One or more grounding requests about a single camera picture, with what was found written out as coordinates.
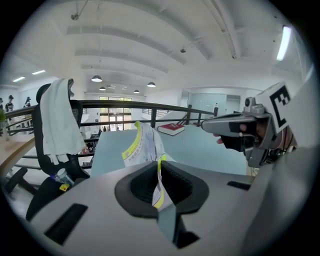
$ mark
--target red book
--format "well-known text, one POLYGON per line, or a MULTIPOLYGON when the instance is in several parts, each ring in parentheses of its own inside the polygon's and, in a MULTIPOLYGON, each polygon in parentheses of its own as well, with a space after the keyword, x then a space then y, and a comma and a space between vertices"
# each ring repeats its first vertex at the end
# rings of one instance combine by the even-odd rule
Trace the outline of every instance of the red book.
POLYGON ((174 136, 181 133, 185 127, 181 124, 169 123, 165 125, 158 126, 158 132, 174 136))

